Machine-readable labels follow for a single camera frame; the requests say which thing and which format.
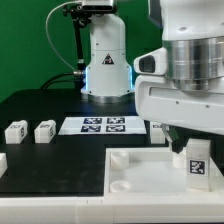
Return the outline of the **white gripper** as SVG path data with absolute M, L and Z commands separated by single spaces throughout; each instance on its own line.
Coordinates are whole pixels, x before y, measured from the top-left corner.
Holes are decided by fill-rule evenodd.
M 183 150 L 175 127 L 224 135 L 224 77 L 212 79 L 208 91 L 182 91 L 165 76 L 167 50 L 157 49 L 134 60 L 135 107 L 144 120 L 162 123 L 172 152 Z

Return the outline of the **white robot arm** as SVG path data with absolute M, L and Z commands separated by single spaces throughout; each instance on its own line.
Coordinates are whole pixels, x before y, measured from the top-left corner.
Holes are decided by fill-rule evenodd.
M 224 0 L 148 0 L 162 47 L 128 65 L 115 0 L 83 0 L 91 61 L 83 93 L 102 102 L 134 92 L 138 116 L 163 130 L 224 135 Z

